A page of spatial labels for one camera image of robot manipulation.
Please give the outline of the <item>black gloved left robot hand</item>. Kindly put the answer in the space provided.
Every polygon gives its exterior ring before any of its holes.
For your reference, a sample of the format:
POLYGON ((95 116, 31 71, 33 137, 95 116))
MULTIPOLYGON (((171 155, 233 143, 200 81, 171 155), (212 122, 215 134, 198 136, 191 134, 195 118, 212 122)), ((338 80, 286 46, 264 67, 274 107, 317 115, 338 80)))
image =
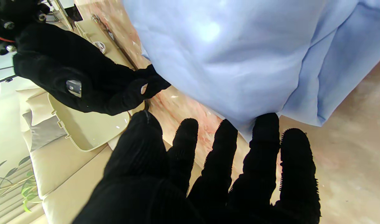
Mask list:
POLYGON ((223 120, 201 175, 189 187, 198 122, 184 119, 166 150, 149 111, 133 115, 103 177, 73 224, 318 224, 316 166, 306 133, 255 119, 243 172, 233 182, 238 130, 223 120))

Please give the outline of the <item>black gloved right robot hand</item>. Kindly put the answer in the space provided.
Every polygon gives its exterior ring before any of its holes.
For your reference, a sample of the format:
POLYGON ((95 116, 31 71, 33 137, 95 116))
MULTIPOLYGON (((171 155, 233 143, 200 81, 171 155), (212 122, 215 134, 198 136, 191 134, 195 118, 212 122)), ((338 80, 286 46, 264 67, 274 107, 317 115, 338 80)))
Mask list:
POLYGON ((29 24, 15 42, 15 74, 83 113, 115 116, 171 86, 152 65, 132 70, 116 64, 83 37, 52 24, 29 24))

